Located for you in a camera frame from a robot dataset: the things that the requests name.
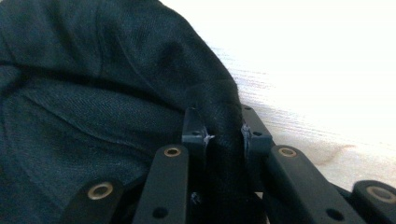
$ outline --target cloth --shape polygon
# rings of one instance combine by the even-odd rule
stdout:
[[[85,183],[146,175],[180,142],[184,110],[212,139],[208,223],[255,223],[241,105],[227,69],[158,1],[0,4],[0,222],[56,222]]]

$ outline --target light wood surface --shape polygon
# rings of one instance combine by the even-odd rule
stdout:
[[[177,1],[277,144],[340,187],[396,187],[394,1]]]

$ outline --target white surface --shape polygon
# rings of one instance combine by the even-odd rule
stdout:
[[[346,189],[396,187],[395,1],[163,3],[220,57],[277,144]]]

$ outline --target white table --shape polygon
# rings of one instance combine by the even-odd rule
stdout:
[[[345,189],[396,187],[396,2],[163,3],[220,57],[277,144]]]

